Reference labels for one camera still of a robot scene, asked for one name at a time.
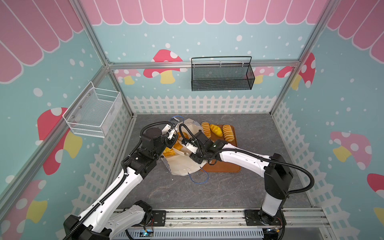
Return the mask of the yellow fake croissant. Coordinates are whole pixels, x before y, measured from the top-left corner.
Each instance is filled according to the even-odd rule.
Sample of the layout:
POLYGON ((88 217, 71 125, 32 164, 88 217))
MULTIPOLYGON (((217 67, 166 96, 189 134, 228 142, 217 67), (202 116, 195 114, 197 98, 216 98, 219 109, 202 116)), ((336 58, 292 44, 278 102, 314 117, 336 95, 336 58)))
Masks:
POLYGON ((210 129, 211 129, 211 131, 212 131, 217 137, 222 137, 222 136, 224 135, 222 129, 221 129, 219 126, 217 126, 217 125, 210 124, 210 129))

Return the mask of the ridged yellow fake bread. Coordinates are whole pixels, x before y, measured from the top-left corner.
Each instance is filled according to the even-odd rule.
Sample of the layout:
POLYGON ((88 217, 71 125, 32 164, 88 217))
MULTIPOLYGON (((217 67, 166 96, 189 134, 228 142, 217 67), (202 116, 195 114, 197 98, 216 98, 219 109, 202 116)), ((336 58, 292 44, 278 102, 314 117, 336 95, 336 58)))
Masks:
POLYGON ((211 128, 210 128, 210 124, 208 122, 202 122, 201 123, 201 126, 203 128, 203 133, 205 134, 205 136, 210 139, 211 138, 211 128))

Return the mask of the yellow fake bread roll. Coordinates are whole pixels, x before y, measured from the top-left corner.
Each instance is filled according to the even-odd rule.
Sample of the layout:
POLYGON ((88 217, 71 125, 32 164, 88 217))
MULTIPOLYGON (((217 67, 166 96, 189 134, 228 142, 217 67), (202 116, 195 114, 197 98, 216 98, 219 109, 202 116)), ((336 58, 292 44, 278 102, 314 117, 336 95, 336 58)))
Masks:
POLYGON ((223 135, 227 142, 232 142, 235 139, 235 134, 230 125, 223 125, 223 135))

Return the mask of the checkered paper bag blue handles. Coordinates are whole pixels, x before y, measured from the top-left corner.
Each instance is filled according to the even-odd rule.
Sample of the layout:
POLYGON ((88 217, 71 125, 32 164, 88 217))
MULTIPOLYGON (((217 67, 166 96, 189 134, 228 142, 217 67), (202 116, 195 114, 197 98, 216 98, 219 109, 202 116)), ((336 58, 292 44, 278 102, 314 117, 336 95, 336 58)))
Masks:
MULTIPOLYGON (((179 133, 180 123, 177 125, 176 132, 174 133, 174 136, 178 137, 178 141, 172 149, 166 148, 166 150, 163 152, 164 158, 162 161, 172 175, 188 177, 190 174, 200 171, 202 167, 207 164, 207 161, 203 160, 202 163, 199 164, 190 158, 192 152, 186 147, 182 146, 183 138, 179 133)), ((194 135, 197 134, 199 130, 203 131, 203 127, 195 120, 186 119, 184 120, 184 124, 194 135)), ((192 140, 189 132, 185 128, 182 130, 183 135, 187 139, 192 140)))

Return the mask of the long striped fake baguette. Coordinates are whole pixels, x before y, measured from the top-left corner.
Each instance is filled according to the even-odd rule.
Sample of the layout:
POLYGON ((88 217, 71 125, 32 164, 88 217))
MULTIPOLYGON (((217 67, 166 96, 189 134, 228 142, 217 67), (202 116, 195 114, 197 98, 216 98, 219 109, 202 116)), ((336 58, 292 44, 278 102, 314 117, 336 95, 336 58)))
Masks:
POLYGON ((179 135, 179 140, 180 140, 180 141, 181 141, 182 139, 187 139, 187 140, 190 139, 190 136, 189 136, 188 133, 186 133, 186 132, 182 132, 182 134, 181 134, 181 133, 178 133, 178 135, 179 135))

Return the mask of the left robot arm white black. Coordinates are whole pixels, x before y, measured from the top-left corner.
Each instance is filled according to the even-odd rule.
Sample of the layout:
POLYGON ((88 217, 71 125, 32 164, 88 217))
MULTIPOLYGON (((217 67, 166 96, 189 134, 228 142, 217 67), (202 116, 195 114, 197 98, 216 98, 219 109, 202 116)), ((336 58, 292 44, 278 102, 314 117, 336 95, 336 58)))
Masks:
POLYGON ((144 201, 117 215, 114 212, 157 165, 164 150, 175 145, 178 123, 177 118, 172 118, 142 128, 138 144, 121 161, 122 170, 113 183, 86 210, 65 220, 66 240, 111 240, 131 226, 150 223, 152 207, 144 201))

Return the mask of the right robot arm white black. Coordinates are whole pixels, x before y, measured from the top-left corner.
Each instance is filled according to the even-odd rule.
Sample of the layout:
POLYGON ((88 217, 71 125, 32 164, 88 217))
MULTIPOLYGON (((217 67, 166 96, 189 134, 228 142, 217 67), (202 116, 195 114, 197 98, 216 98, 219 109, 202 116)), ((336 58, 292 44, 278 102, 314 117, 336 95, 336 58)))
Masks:
POLYGON ((209 165, 226 162, 248 169, 264 179, 266 195, 258 212, 260 221, 264 225, 272 225, 276 219, 285 225, 282 208, 287 198, 292 194, 309 191, 315 184, 313 175, 306 169, 287 163, 279 154, 272 156, 260 155, 240 149, 224 140, 213 142, 199 131, 193 134, 189 128, 179 124, 182 145, 190 152, 190 158, 196 163, 207 162, 209 165), (290 190, 293 179, 292 169, 304 173, 310 180, 307 186, 290 190))

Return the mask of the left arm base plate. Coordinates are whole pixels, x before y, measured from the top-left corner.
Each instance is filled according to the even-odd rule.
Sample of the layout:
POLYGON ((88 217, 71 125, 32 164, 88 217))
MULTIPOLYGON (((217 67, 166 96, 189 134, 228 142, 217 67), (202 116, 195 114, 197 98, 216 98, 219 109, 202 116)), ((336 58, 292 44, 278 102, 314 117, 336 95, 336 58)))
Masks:
POLYGON ((145 213, 143 220, 132 227, 164 227, 166 221, 166 211, 152 210, 151 212, 145 213))

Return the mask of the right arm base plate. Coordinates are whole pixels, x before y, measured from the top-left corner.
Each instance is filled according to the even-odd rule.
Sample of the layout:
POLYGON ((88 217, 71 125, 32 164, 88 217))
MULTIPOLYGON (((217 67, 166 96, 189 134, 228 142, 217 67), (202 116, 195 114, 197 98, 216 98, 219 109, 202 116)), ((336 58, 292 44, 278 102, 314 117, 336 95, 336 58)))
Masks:
POLYGON ((247 226, 286 226, 284 213, 278 209, 275 216, 264 213, 262 210, 245 210, 245 220, 247 226))

